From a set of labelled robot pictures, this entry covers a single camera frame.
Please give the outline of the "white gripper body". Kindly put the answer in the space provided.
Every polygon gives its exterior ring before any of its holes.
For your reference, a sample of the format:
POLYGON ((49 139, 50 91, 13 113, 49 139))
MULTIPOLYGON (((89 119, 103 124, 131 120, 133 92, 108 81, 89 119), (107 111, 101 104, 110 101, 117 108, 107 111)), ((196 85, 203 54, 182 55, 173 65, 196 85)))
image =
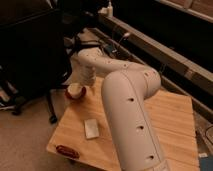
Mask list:
POLYGON ((93 86, 96 81, 96 70, 94 67, 81 66, 78 74, 78 82, 81 85, 93 86))

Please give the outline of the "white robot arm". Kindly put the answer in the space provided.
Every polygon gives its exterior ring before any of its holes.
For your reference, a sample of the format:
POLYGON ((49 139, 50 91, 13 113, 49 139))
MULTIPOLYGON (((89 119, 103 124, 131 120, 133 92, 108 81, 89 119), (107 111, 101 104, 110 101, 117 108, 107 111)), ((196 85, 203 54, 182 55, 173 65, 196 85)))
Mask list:
POLYGON ((122 171, 171 171, 144 102, 161 87, 159 73, 135 62, 106 58, 98 48, 78 52, 81 83, 92 85, 95 71, 106 74, 102 104, 122 171))

